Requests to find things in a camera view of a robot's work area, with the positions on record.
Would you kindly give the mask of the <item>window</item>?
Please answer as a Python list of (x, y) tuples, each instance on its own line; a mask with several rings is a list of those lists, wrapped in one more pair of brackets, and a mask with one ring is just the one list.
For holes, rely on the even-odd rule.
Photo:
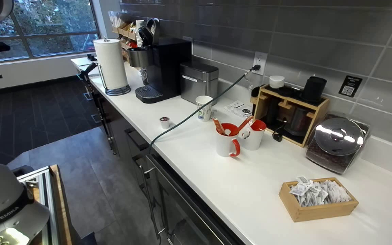
[(14, 0), (0, 21), (0, 62), (93, 52), (99, 38), (92, 0)]

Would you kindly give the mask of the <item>printed paper leaflet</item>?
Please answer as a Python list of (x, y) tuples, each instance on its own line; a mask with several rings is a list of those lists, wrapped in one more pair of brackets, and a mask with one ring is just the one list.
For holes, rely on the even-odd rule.
[(232, 104), (226, 105), (224, 109), (227, 110), (227, 112), (241, 118), (248, 118), (249, 116), (252, 116), (252, 106), (238, 100)]

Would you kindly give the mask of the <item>wooden coffee gear organizer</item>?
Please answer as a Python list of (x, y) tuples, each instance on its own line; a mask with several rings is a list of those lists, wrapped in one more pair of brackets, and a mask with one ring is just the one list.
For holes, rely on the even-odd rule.
[(320, 102), (306, 102), (300, 93), (289, 86), (273, 89), (262, 85), (252, 90), (250, 102), (254, 119), (264, 121), (268, 132), (273, 133), (286, 117), (288, 123), (281, 131), (283, 139), (304, 148), (314, 127), (327, 114), (330, 102), (326, 97), (321, 97)]

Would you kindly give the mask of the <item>white mug with red inside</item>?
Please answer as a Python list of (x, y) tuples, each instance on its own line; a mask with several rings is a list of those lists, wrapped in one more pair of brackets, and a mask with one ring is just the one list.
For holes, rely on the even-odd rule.
[(262, 142), (263, 135), (266, 131), (264, 121), (250, 121), (239, 133), (239, 143), (247, 150), (257, 150)]

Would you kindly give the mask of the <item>small white table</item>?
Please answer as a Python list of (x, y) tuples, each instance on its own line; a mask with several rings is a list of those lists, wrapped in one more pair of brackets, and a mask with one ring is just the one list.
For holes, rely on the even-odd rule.
[(73, 58), (70, 61), (75, 66), (77, 73), (81, 73), (82, 71), (86, 70), (88, 66), (92, 63), (97, 63), (96, 57), (91, 60), (92, 54), (86, 54), (82, 57)]

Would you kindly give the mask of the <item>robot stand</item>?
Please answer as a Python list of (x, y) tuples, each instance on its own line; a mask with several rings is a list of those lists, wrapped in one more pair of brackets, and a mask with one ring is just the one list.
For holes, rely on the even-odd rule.
[(24, 165), (12, 172), (28, 187), (34, 199), (50, 211), (48, 223), (29, 245), (98, 245), (94, 232), (82, 238), (72, 225), (58, 165), (36, 170)]

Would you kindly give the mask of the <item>small white cup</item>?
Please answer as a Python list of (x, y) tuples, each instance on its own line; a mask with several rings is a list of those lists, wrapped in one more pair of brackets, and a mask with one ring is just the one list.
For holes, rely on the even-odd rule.
[(269, 86), (273, 89), (284, 87), (284, 76), (269, 76)]

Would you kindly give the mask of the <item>black coffee scoop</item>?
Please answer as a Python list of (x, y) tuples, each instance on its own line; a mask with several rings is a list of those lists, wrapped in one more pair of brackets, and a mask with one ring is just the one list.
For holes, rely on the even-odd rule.
[(280, 127), (278, 127), (276, 130), (274, 130), (274, 132), (272, 133), (272, 138), (277, 141), (277, 142), (281, 142), (283, 139), (283, 135), (281, 133), (281, 131), (283, 130), (283, 128), (286, 126), (286, 124), (288, 123), (288, 120), (286, 117), (284, 117), (282, 119), (282, 125)]

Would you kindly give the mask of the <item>glass jar of coffee beans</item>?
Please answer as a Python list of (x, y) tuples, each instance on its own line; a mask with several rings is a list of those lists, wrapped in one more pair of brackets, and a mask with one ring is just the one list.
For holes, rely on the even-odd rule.
[(359, 154), (361, 153), (362, 147), (364, 146), (365, 142), (369, 138), (369, 133), (371, 130), (371, 125), (368, 122), (364, 122), (362, 120), (359, 120), (356, 117), (349, 117), (343, 113), (337, 113), (337, 112), (332, 112), (328, 113), (325, 118), (322, 121), (325, 121), (329, 118), (348, 118), (352, 121), (354, 121), (358, 126), (362, 129), (364, 133), (364, 143), (362, 144), (361, 148), (350, 155), (346, 156), (335, 156), (332, 154), (329, 154), (327, 152), (324, 152), (320, 146), (315, 141), (315, 129), (313, 129), (312, 132), (312, 138), (308, 144), (308, 148), (306, 151), (306, 157), (311, 160), (312, 162), (316, 163), (317, 165), (328, 169), (331, 172), (337, 173), (337, 174), (343, 174), (344, 172), (347, 171), (347, 169), (354, 163), (355, 159)]

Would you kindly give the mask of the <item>black coffee machine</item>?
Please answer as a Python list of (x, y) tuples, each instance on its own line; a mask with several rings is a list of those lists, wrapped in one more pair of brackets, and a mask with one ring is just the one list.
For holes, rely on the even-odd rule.
[(192, 60), (191, 42), (160, 37), (159, 19), (151, 18), (138, 29), (143, 45), (127, 49), (130, 66), (145, 71), (143, 86), (135, 90), (143, 103), (152, 104), (181, 94), (180, 64)]

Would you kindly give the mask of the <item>printed paper cup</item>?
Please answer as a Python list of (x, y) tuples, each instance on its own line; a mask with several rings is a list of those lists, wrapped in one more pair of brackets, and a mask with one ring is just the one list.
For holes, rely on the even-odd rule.
[(211, 120), (213, 98), (210, 96), (198, 96), (195, 101), (197, 105), (197, 118), (200, 121)]

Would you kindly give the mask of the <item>stainless steel bin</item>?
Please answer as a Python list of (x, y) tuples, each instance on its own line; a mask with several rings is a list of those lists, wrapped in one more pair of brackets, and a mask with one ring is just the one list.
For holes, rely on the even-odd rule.
[(198, 62), (179, 64), (181, 98), (196, 103), (198, 96), (218, 95), (219, 69)]

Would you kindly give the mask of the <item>silver jar lid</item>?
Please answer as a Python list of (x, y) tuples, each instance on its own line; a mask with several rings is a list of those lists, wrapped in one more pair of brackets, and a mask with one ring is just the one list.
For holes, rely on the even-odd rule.
[(362, 129), (348, 118), (329, 118), (315, 129), (315, 141), (320, 148), (335, 156), (357, 152), (365, 141)]

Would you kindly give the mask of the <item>white wall socket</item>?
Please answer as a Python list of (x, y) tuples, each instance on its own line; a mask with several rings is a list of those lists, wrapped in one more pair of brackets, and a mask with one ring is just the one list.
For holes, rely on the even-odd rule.
[(252, 70), (252, 73), (258, 74), (260, 76), (264, 76), (267, 57), (268, 57), (268, 53), (258, 52), (258, 51), (255, 52), (253, 67), (259, 66), (259, 69)]

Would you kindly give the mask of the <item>wooden rack of tea packets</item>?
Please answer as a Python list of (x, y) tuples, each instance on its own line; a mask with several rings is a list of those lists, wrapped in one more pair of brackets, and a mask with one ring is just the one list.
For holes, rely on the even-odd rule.
[(138, 29), (145, 26), (146, 21), (142, 19), (131, 21), (130, 18), (124, 18), (124, 12), (118, 11), (108, 11), (108, 15), (112, 31), (118, 34), (124, 61), (129, 62), (128, 49), (141, 48), (143, 46)]

